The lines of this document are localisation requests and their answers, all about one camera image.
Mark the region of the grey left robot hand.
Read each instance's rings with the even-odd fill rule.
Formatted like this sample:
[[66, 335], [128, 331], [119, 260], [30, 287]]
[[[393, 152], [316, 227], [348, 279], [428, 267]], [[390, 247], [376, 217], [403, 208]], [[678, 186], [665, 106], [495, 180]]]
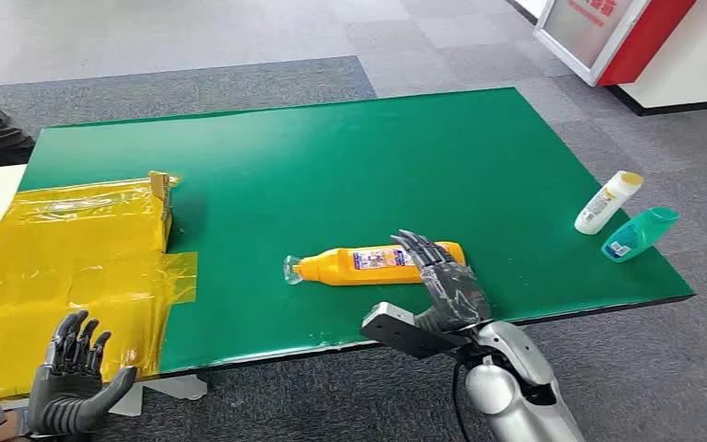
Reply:
[[110, 331], [94, 335], [99, 321], [84, 309], [55, 328], [29, 395], [28, 424], [35, 436], [77, 436], [93, 431], [132, 388], [138, 370], [120, 368], [103, 380], [101, 367]]

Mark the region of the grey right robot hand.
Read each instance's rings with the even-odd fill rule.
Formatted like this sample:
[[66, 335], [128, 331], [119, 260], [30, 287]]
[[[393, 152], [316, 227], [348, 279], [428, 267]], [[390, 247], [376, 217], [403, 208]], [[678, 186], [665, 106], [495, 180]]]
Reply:
[[432, 305], [415, 317], [431, 332], [457, 332], [493, 318], [491, 306], [474, 272], [450, 252], [414, 232], [400, 229], [391, 236], [411, 256]]

